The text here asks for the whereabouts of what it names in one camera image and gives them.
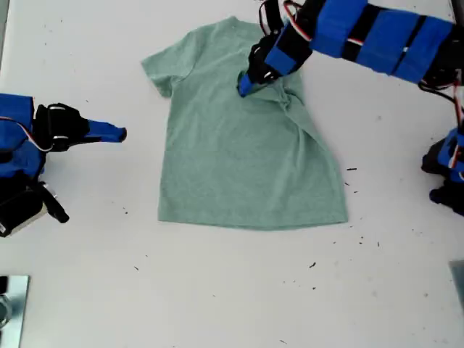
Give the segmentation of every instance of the t-shirt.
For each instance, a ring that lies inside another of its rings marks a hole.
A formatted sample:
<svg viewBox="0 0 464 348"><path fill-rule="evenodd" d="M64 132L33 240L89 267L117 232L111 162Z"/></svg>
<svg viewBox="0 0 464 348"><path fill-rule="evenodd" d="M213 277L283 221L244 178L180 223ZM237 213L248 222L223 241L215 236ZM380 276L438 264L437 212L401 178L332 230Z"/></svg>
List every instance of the t-shirt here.
<svg viewBox="0 0 464 348"><path fill-rule="evenodd" d="M347 220L336 162L294 73L237 91L257 25L229 18L190 32L142 65L172 101L161 221L281 230Z"/></svg>

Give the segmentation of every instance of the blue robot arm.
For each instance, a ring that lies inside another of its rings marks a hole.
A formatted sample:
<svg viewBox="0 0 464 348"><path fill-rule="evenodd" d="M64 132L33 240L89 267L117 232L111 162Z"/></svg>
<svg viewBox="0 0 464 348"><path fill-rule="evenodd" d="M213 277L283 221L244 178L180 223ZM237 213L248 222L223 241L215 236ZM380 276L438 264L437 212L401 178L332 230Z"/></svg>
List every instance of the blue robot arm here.
<svg viewBox="0 0 464 348"><path fill-rule="evenodd" d="M297 71L313 51L342 58L400 78L426 92L455 103L458 125L434 145L423 159L423 170L446 178L431 192L431 199L464 215L464 124L458 98L440 91L462 85L464 28L434 17L374 6L368 0L306 0L299 5L285 0L288 17L280 17L278 0L265 0L268 17L265 36L252 47L249 68L239 76L242 97L256 84L273 81Z"/></svg>
<svg viewBox="0 0 464 348"><path fill-rule="evenodd" d="M49 152L95 142L121 143L127 131L87 120L64 104L40 105L33 98L0 94L0 237L6 237L39 215L61 223L69 216L39 176Z"/></svg>

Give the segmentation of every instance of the white surface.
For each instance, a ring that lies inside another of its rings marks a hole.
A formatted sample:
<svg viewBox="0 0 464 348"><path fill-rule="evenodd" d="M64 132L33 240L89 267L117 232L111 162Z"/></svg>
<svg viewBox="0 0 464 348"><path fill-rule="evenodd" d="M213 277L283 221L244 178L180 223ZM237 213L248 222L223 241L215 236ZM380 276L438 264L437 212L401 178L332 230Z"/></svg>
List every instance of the white surface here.
<svg viewBox="0 0 464 348"><path fill-rule="evenodd" d="M450 15L443 0L376 3ZM319 54L305 66L311 114L341 167L358 168L343 170L350 223L257 233L157 222L170 104L139 61L205 23L256 21L257 7L12 1L0 90L128 128L122 146L49 157L67 225L46 217L0 241L0 273L32 276L23 348L464 347L448 268L464 258L464 220L430 203L441 180L420 171L455 117L414 85Z"/></svg>

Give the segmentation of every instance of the cable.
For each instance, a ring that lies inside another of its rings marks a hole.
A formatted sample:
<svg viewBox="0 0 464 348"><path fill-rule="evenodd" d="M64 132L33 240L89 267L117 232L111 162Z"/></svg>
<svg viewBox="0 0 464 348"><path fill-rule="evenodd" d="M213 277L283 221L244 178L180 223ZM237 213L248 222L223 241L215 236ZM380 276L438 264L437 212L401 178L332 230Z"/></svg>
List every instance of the cable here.
<svg viewBox="0 0 464 348"><path fill-rule="evenodd" d="M260 6L260 9L258 11L258 14L260 16L260 27L261 27L261 30L262 32L264 33L264 35L268 36L269 33L266 33L266 29L264 27L264 23L262 22L262 8L264 7L264 5L266 4L266 2L268 2L268 0L264 0Z"/></svg>
<svg viewBox="0 0 464 348"><path fill-rule="evenodd" d="M285 12L287 13L287 16L289 17L290 24L295 29L295 31L300 35L304 40L311 42L312 38L311 36L307 35L303 29L299 27L297 24L297 21L295 20L295 16L291 13L289 9L289 5L292 5L294 8L298 8L298 4L296 2L293 2L292 0L286 0L283 3L283 8L285 9Z"/></svg>
<svg viewBox="0 0 464 348"><path fill-rule="evenodd" d="M50 152L52 149L53 149L53 146L50 148L50 149L44 149L42 147L40 147L40 145L37 144L37 141L34 139L34 136L32 135L32 133L28 130L28 128L21 122L18 122L16 120L13 120L12 118L9 118L9 117L5 117L5 116L0 116L0 120L1 121L7 121L7 122L13 122L13 123L16 123L18 126L21 127L22 131L25 133L25 135L27 136L28 140L37 148L39 149L40 151L42 152Z"/></svg>
<svg viewBox="0 0 464 348"><path fill-rule="evenodd" d="M418 84L418 87L424 92L435 94L437 96L445 98L447 101L452 102L453 104L455 103L455 100L451 96L448 96L448 95L446 95L445 93L442 93L442 92L435 91L434 89L432 89L431 87L428 87L427 85L425 85L422 82L420 82Z"/></svg>

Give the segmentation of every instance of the t-shirt hem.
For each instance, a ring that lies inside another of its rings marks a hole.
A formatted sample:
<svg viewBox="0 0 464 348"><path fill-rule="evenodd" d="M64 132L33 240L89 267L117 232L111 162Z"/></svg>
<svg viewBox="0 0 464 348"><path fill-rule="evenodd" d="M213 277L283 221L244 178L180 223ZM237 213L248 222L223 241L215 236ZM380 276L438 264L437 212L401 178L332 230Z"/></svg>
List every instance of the t-shirt hem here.
<svg viewBox="0 0 464 348"><path fill-rule="evenodd" d="M336 225L339 223L346 223L348 216L346 214L333 214L325 217L299 219L294 218L282 218L279 221L270 223L248 223L247 221L233 221L232 219L224 219L222 217L210 217L210 218L199 218L198 215L174 215L160 213L158 214L158 221L166 223L186 223L193 225L208 225L215 227L224 228L237 228L244 230L256 230L256 231L285 231L285 230L297 230L302 228L311 228L323 225Z"/></svg>

